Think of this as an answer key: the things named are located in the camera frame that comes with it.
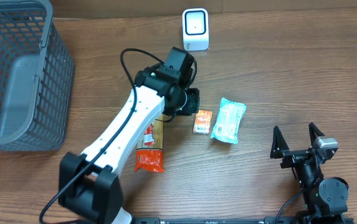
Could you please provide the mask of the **small orange snack box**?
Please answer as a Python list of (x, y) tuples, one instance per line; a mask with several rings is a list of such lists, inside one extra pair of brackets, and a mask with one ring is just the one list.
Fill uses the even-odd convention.
[(195, 115), (193, 133), (209, 134), (212, 120), (212, 111), (199, 110)]

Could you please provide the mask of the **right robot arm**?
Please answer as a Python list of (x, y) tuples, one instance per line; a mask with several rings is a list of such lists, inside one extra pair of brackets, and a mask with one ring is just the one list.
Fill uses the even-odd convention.
[[(300, 186), (300, 191), (281, 206), (274, 223), (353, 223), (352, 218), (343, 216), (348, 211), (347, 181), (340, 177), (326, 179), (320, 168), (336, 154), (338, 141), (323, 134), (314, 123), (308, 125), (308, 130), (309, 147), (291, 151), (279, 127), (273, 129), (270, 158), (281, 159), (280, 167), (290, 168)], [(284, 209), (300, 196), (306, 209), (294, 217), (282, 217)]]

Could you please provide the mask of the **teal wet wipes pack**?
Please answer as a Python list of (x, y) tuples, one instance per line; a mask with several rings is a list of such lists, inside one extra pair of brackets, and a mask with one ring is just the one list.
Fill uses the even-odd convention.
[(240, 122), (246, 109), (247, 106), (243, 103), (222, 98), (211, 138), (229, 144), (237, 144)]

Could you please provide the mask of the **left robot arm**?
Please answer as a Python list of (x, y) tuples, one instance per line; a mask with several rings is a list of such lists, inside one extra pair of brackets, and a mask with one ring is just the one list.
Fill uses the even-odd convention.
[(53, 200), (79, 215), (79, 223), (136, 223), (123, 208), (121, 172), (146, 129), (162, 114), (173, 119), (199, 111), (199, 90), (190, 87), (196, 72), (194, 57), (173, 47), (166, 60), (130, 77), (131, 93), (107, 129), (79, 155), (68, 152), (62, 158)]

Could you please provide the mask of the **orange spaghetti packet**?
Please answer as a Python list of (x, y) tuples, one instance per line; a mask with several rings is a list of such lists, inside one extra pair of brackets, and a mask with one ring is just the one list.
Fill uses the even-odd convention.
[(163, 173), (164, 115), (154, 120), (144, 131), (135, 150), (135, 172)]

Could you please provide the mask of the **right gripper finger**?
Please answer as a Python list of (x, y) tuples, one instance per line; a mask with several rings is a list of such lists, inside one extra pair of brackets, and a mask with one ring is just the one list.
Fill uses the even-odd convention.
[(314, 123), (310, 123), (308, 125), (308, 130), (310, 134), (310, 142), (313, 144), (315, 139), (321, 136), (324, 136), (324, 134), (316, 127)]
[(289, 147), (282, 135), (278, 126), (275, 126), (273, 129), (273, 141), (272, 148), (270, 151), (271, 159), (280, 159), (285, 156), (285, 153), (289, 151)]

